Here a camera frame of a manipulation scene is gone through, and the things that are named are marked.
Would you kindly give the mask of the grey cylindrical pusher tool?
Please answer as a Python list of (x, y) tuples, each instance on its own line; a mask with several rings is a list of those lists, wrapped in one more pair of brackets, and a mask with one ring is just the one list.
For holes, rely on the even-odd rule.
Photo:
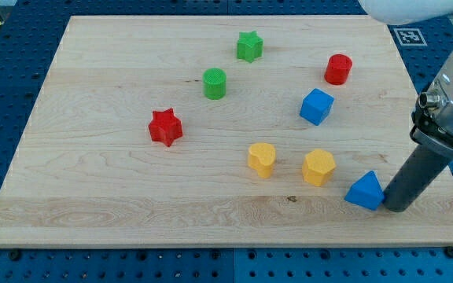
[(450, 159), (418, 145), (384, 190), (383, 205), (405, 211), (450, 163)]

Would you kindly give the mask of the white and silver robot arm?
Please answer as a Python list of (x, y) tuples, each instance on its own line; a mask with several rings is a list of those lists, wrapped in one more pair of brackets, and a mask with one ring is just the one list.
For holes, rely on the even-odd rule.
[[(453, 13), (453, 0), (360, 0), (375, 20), (405, 25)], [(383, 205), (405, 211), (453, 161), (453, 50), (412, 112), (417, 146), (384, 190)]]

